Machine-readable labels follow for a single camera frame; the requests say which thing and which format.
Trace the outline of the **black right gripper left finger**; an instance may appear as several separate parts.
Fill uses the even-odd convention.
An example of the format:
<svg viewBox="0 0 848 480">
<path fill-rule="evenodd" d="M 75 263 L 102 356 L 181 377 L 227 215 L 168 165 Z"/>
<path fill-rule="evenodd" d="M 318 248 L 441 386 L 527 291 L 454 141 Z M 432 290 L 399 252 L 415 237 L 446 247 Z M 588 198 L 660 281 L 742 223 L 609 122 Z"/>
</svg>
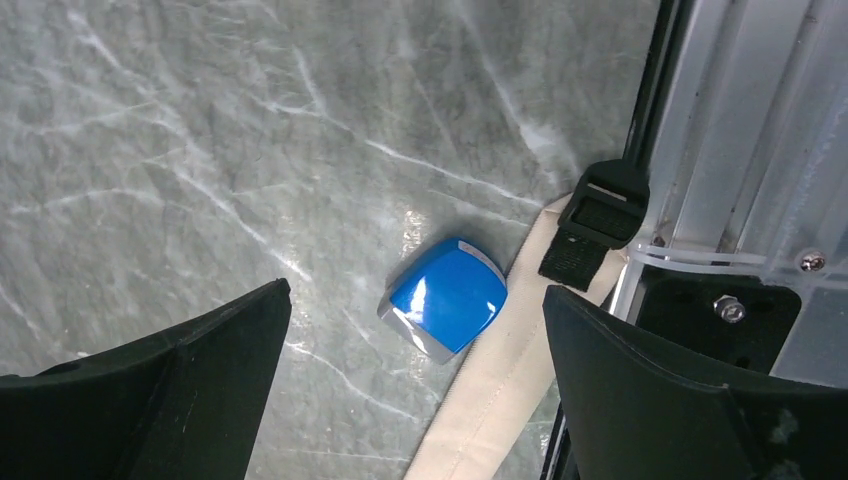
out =
<svg viewBox="0 0 848 480">
<path fill-rule="evenodd" d="M 274 280 L 194 319 L 1 379 L 5 479 L 242 479 L 291 317 Z"/>
</svg>

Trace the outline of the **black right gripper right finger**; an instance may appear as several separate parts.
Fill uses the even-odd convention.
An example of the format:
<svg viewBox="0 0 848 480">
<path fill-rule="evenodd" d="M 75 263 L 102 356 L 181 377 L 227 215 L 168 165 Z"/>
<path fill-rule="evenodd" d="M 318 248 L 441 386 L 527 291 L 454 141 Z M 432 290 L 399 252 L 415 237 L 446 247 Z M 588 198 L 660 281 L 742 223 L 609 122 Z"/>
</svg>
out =
<svg viewBox="0 0 848 480">
<path fill-rule="evenodd" d="M 584 479 L 843 479 L 847 393 L 744 370 L 570 289 L 543 313 Z"/>
</svg>

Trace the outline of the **beige canvas backpack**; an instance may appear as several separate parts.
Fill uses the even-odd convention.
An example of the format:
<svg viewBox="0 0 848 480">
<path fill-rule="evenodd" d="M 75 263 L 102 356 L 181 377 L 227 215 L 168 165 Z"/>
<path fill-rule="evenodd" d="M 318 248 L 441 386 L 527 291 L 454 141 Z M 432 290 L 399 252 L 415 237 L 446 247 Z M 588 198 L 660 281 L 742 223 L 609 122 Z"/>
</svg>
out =
<svg viewBox="0 0 848 480">
<path fill-rule="evenodd" d="M 601 306 L 650 198 L 648 165 L 608 160 L 544 207 L 506 278 L 505 305 L 474 341 L 405 473 L 490 479 L 555 379 L 543 301 L 551 286 Z"/>
</svg>

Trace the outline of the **blue eraser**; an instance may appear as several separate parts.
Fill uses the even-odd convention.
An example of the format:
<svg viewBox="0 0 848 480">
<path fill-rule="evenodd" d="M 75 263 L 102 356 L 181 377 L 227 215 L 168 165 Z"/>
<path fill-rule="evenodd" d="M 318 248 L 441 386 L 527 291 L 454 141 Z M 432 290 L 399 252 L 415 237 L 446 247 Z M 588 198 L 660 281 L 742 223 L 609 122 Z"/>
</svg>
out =
<svg viewBox="0 0 848 480">
<path fill-rule="evenodd" d="M 402 270 L 377 316 L 430 360 L 445 364 L 493 322 L 507 296 L 495 262 L 453 237 L 425 249 Z"/>
</svg>

